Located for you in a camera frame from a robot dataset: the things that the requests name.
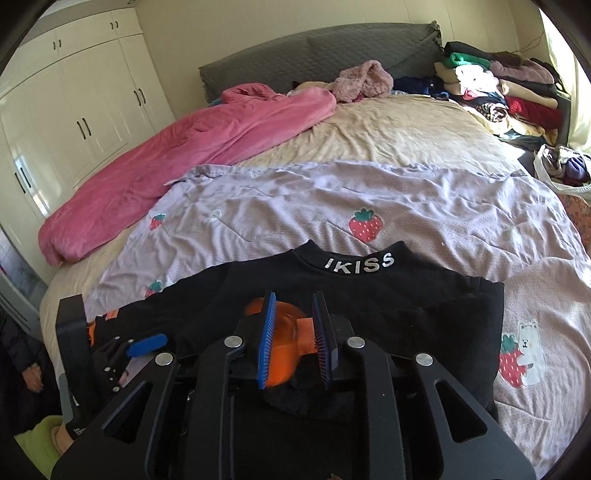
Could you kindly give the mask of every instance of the metal bolt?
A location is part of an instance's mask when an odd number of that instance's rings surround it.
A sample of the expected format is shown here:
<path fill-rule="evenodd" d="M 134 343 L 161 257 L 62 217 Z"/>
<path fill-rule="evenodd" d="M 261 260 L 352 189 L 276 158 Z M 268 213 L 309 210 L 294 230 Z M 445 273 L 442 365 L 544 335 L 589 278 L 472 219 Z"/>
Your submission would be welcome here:
<path fill-rule="evenodd" d="M 433 365 L 433 357 L 428 353 L 420 353 L 415 357 L 415 360 L 419 365 L 424 367 L 430 367 Z"/>
<path fill-rule="evenodd" d="M 173 362 L 173 356 L 168 352 L 162 352 L 156 355 L 156 364 L 161 367 L 170 365 Z"/>
<path fill-rule="evenodd" d="M 361 337 L 349 337 L 347 339 L 347 345 L 351 348 L 363 348 L 365 346 L 365 340 Z"/>
<path fill-rule="evenodd" d="M 238 335 L 230 335 L 226 337 L 223 344 L 228 348 L 236 348 L 242 345 L 242 339 Z"/>

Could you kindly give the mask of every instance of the green garment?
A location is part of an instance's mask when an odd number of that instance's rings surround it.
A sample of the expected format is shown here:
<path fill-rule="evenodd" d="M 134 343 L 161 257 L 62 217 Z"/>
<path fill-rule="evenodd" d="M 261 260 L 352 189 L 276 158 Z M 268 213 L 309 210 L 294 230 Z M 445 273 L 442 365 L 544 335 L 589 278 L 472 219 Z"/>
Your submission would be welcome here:
<path fill-rule="evenodd" d="M 467 53 L 452 53 L 443 60 L 443 64 L 450 69 L 454 69 L 461 65 L 481 65 L 485 70 L 491 69 L 491 63 L 488 60 Z"/>
<path fill-rule="evenodd" d="M 59 427 L 63 421 L 63 417 L 59 415 L 45 417 L 32 430 L 14 437 L 29 460 L 48 480 L 51 478 L 53 467 L 60 459 L 60 452 L 51 441 L 51 429 Z"/>

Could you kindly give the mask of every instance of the beige bed sheet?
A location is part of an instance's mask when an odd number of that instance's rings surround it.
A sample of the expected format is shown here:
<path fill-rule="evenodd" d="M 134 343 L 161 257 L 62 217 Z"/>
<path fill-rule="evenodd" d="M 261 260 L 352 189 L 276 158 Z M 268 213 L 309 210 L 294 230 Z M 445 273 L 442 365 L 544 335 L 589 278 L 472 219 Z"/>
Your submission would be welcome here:
<path fill-rule="evenodd" d="M 458 149 L 458 142 L 464 148 Z M 325 163 L 336 158 L 396 166 L 410 164 L 463 168 L 475 173 L 524 171 L 522 152 L 501 143 L 454 102 L 425 96 L 395 95 L 338 105 L 328 120 L 297 137 L 242 162 L 243 166 L 278 167 L 292 163 Z M 74 265 L 61 267 L 41 302 L 40 318 L 56 375 L 63 373 L 55 323 L 60 299 L 84 298 L 109 263 L 123 249 L 133 226 Z"/>

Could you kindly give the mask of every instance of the headboard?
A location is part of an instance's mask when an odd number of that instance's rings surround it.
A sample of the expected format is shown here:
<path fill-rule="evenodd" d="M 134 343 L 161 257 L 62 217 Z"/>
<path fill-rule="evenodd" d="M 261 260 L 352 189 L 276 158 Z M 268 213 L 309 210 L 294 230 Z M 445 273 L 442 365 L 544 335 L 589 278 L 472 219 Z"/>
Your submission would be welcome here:
<path fill-rule="evenodd" d="M 293 82 L 332 82 L 366 60 L 379 60 L 394 79 L 435 75 L 441 31 L 431 24 L 366 23 L 277 38 L 201 67 L 207 101 L 230 87 L 260 82 L 287 93 Z"/>

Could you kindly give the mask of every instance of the white wardrobe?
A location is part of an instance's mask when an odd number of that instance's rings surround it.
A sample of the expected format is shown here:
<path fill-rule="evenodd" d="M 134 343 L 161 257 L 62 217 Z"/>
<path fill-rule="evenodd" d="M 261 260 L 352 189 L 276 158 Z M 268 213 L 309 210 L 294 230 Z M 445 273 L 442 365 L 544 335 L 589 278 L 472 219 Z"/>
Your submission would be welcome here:
<path fill-rule="evenodd" d="M 37 246 L 44 218 L 174 121 L 133 8 L 17 49 L 0 77 L 0 225 L 41 278 L 54 272 Z"/>

